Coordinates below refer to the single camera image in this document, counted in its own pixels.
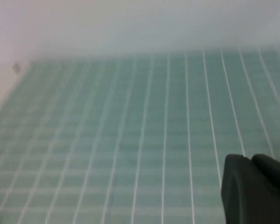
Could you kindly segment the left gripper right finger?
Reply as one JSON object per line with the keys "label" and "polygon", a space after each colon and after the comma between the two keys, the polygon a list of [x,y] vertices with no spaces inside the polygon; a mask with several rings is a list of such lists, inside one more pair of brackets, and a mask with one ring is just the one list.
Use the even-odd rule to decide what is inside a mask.
{"label": "left gripper right finger", "polygon": [[280,216],[280,162],[264,154],[252,157],[251,214]]}

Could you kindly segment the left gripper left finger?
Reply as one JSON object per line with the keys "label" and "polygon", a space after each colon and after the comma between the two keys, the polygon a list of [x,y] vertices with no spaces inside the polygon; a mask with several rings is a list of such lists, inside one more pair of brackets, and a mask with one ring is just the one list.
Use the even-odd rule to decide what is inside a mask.
{"label": "left gripper left finger", "polygon": [[254,169],[252,158],[239,154],[229,154],[225,158],[221,198],[228,224],[280,224],[280,216],[251,214]]}

